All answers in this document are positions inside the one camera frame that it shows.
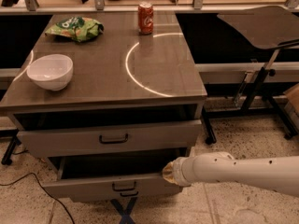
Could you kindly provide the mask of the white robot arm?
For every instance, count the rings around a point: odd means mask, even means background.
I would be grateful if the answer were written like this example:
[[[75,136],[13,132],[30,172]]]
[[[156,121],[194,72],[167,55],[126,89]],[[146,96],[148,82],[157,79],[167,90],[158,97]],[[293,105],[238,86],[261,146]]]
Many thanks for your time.
[[[187,187],[193,183],[236,182],[299,196],[299,157],[237,160],[227,152],[179,157],[162,170],[169,183]]]

